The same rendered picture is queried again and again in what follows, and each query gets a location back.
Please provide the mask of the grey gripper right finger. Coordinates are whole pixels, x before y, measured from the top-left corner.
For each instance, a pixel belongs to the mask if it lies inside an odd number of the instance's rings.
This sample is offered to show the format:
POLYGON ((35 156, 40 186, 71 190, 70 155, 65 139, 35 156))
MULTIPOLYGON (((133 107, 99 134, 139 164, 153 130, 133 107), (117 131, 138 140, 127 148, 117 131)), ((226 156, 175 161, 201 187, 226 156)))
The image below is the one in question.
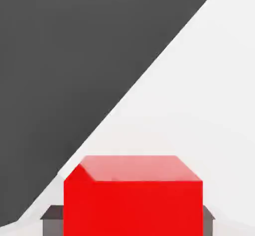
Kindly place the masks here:
POLYGON ((203 236, 213 236, 213 221, 215 217, 210 210, 203 206, 203 236))

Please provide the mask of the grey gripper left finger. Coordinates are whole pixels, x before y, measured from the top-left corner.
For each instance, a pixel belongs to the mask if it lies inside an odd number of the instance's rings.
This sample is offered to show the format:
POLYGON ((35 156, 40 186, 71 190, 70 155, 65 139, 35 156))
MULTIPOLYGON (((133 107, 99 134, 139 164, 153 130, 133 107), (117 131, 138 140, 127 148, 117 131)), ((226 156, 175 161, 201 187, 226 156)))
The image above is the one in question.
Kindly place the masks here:
POLYGON ((51 205, 40 218, 43 236, 63 236, 63 206, 51 205))

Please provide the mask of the small red cube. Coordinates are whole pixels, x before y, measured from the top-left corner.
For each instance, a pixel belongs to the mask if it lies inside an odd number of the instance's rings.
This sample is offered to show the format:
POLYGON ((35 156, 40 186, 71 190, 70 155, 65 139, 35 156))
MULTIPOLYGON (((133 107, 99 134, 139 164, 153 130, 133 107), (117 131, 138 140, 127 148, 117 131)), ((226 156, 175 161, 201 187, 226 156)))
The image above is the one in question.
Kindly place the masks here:
POLYGON ((64 236, 203 236, 203 182, 176 156, 86 156, 64 181, 64 236))

